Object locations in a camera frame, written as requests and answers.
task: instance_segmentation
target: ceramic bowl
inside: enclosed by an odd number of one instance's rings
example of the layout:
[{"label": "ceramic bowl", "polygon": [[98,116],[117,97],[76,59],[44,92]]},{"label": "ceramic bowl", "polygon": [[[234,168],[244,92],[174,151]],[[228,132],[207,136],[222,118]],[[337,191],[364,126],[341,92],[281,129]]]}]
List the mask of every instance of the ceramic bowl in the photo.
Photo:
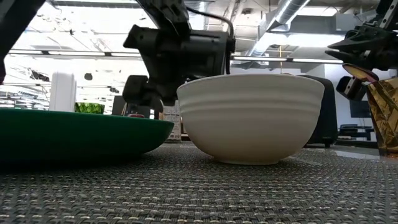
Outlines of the ceramic bowl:
[{"label": "ceramic bowl", "polygon": [[220,75],[177,90],[192,142],[232,164],[278,163],[298,152],[317,125],[324,86],[293,75]]}]

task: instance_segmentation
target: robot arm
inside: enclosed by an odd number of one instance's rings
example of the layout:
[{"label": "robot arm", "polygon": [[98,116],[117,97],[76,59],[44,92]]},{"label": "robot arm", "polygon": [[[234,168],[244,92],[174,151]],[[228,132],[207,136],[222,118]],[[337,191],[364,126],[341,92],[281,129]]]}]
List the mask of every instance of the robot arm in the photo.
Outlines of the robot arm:
[{"label": "robot arm", "polygon": [[398,65],[398,0],[381,0],[375,19],[349,31],[326,53],[361,68],[388,70]]},{"label": "robot arm", "polygon": [[139,50],[149,74],[148,78],[131,75],[127,79],[123,91],[127,103],[163,111],[164,104],[174,105],[180,85],[223,75],[224,68],[229,68],[235,43],[232,35],[191,30],[187,8],[181,0],[137,1],[158,29],[134,25],[123,45]]}]

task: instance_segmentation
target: cardboard box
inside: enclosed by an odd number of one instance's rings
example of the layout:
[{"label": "cardboard box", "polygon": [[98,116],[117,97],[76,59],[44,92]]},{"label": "cardboard box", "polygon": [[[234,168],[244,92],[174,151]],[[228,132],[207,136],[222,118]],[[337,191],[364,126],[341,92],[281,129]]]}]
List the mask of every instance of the cardboard box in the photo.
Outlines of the cardboard box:
[{"label": "cardboard box", "polygon": [[174,123],[173,131],[166,142],[181,142],[181,116],[178,101],[175,102],[174,106],[165,106],[162,116],[159,115],[159,119],[160,117],[163,117],[165,121]]}]

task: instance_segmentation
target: table mat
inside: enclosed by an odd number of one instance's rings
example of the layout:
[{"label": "table mat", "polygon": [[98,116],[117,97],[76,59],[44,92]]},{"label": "table mat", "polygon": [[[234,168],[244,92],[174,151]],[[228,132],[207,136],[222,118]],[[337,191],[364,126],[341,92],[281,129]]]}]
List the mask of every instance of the table mat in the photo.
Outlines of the table mat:
[{"label": "table mat", "polygon": [[395,163],[302,150],[273,166],[167,144],[111,167],[0,174],[0,223],[398,223]]}]

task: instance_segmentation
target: green bowl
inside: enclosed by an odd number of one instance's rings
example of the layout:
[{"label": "green bowl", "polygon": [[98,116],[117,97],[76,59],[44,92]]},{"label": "green bowl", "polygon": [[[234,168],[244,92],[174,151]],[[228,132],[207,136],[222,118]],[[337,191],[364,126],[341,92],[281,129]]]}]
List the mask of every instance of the green bowl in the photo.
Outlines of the green bowl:
[{"label": "green bowl", "polygon": [[159,147],[173,126],[124,116],[0,109],[0,162],[135,158]]},{"label": "green bowl", "polygon": [[99,103],[75,103],[75,112],[104,114],[105,105]]}]

